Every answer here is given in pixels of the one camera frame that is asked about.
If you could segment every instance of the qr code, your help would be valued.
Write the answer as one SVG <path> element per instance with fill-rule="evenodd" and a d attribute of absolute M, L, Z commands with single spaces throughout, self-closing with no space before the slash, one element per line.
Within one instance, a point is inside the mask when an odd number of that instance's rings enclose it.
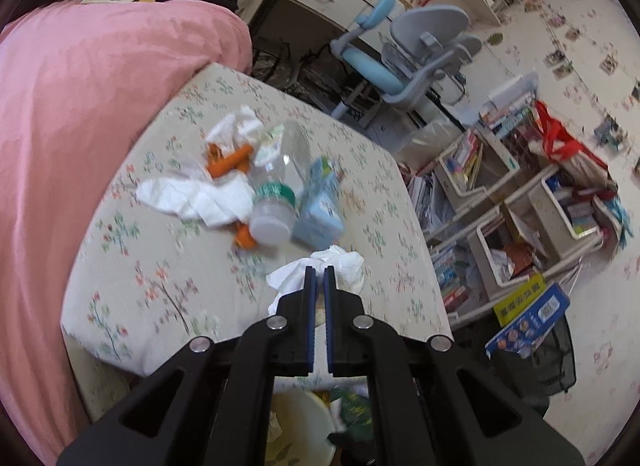
<path fill-rule="evenodd" d="M 540 321 L 545 323 L 559 308 L 560 302 L 558 301 L 558 298 L 552 296 L 546 301 L 545 305 L 540 307 L 540 310 L 538 311 L 538 318 L 540 318 Z"/>

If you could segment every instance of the desk chair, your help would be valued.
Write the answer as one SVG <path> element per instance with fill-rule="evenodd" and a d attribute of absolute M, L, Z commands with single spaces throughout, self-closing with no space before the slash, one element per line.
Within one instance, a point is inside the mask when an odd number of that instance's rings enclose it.
<path fill-rule="evenodd" d="M 340 119 L 367 83 L 376 87 L 384 102 L 397 110 L 420 109 L 428 99 L 433 81 L 453 76 L 482 47 L 476 36 L 463 33 L 469 25 L 466 13 L 453 5 L 431 5 L 401 14 L 391 24 L 391 37 L 399 48 L 383 46 L 382 63 L 371 58 L 351 42 L 377 27 L 388 16 L 396 0 L 380 0 L 368 16 L 358 16 L 359 27 L 331 41 L 331 52 L 356 70 L 364 81 L 341 101 L 332 117 Z"/>

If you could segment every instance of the blue armrest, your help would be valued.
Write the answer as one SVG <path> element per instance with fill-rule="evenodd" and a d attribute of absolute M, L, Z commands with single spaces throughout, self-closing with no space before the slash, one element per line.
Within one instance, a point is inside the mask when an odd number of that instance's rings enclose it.
<path fill-rule="evenodd" d="M 368 16 L 363 14 L 358 16 L 356 23 L 366 31 L 374 29 L 388 16 L 395 6 L 396 0 L 380 0 Z"/>

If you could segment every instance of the blue chair seat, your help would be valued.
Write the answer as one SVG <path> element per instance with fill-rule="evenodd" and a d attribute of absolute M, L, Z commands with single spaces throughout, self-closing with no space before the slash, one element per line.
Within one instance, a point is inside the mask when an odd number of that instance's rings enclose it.
<path fill-rule="evenodd" d="M 404 90 L 405 84 L 390 72 L 385 65 L 375 61 L 375 59 L 360 49 L 348 45 L 342 52 L 342 59 L 348 63 L 353 70 L 385 94 L 393 96 Z"/>

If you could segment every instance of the clear plastic bottle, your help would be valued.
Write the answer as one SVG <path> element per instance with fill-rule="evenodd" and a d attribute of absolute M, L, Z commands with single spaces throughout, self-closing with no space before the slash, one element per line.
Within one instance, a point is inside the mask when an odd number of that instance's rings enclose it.
<path fill-rule="evenodd" d="M 255 189 L 249 232 L 256 242 L 279 245 L 291 238 L 310 164 L 309 143 L 295 121 L 274 126 L 262 139 L 249 172 Z"/>

